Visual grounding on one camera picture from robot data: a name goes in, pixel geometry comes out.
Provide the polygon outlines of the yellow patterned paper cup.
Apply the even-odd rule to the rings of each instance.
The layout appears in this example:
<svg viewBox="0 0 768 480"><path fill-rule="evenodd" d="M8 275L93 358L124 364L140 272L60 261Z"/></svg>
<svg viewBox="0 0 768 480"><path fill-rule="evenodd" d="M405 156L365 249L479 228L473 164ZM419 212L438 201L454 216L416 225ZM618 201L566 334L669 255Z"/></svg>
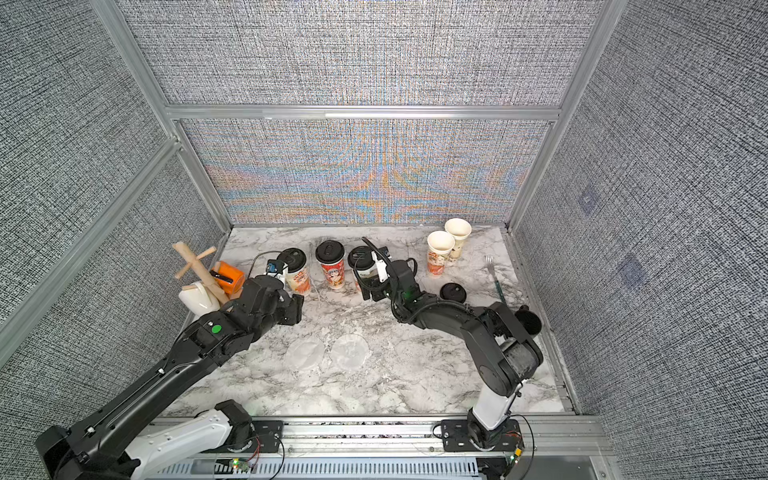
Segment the yellow patterned paper cup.
<svg viewBox="0 0 768 480"><path fill-rule="evenodd" d="M288 272L286 275L286 283L294 293L307 295L311 291L311 280L307 264L302 270L296 273Z"/></svg>

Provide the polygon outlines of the red patterned paper cup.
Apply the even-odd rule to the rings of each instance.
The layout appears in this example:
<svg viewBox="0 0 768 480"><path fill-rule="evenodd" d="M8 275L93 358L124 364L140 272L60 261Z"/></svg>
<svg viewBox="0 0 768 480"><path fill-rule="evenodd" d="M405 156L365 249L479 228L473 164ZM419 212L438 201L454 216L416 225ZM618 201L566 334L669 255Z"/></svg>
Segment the red patterned paper cup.
<svg viewBox="0 0 768 480"><path fill-rule="evenodd" d="M333 265L321 264L317 260L322 268L322 271L328 286L333 290L342 289L344 286L344 280L345 280L344 260L345 260L345 257L343 260Z"/></svg>

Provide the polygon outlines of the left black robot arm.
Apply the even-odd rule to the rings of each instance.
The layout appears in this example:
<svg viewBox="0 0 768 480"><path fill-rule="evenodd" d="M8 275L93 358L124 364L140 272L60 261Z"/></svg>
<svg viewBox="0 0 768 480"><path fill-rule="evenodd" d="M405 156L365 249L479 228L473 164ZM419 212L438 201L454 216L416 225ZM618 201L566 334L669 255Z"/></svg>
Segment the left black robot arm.
<svg viewBox="0 0 768 480"><path fill-rule="evenodd" d="M273 326L298 324L304 297L275 277L246 280L240 297L183 330L168 353L132 385L70 427L54 425L35 441L51 479L127 479L144 462L129 444L196 382L247 350Z"/></svg>

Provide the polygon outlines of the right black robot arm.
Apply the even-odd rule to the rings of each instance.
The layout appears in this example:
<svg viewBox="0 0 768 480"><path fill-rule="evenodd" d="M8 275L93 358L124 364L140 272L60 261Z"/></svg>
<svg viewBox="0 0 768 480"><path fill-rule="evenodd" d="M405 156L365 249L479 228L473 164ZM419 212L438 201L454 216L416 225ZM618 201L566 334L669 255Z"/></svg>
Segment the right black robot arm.
<svg viewBox="0 0 768 480"><path fill-rule="evenodd" d="M464 341L484 383L477 403L468 413L474 432L486 437L510 417L510 407L524 382L543 364L544 355L529 332L529 322L540 319L526 309L511 310L497 301L489 307L443 299L421 290L406 261L385 268L385 280L357 275L363 298L390 301L394 318L422 330L437 330Z"/></svg>

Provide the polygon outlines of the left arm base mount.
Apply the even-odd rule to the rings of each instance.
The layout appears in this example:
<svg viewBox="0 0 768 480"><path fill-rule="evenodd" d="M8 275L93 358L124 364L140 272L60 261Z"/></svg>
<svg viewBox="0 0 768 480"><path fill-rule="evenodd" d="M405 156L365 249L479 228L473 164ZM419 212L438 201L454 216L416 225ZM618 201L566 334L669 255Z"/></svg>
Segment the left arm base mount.
<svg viewBox="0 0 768 480"><path fill-rule="evenodd" d="M234 428L222 446L207 453L279 453L283 429L284 422L280 420L252 421L248 427Z"/></svg>

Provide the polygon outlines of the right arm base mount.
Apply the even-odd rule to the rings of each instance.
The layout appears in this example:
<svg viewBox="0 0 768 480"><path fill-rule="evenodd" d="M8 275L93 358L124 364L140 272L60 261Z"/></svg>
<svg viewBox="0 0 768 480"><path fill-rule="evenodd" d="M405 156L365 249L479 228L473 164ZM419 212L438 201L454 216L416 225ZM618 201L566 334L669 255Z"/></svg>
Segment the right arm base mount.
<svg viewBox="0 0 768 480"><path fill-rule="evenodd" d="M468 419L445 419L440 422L436 434L446 452L511 453L520 457L525 451L519 422L514 419L507 419L492 430Z"/></svg>

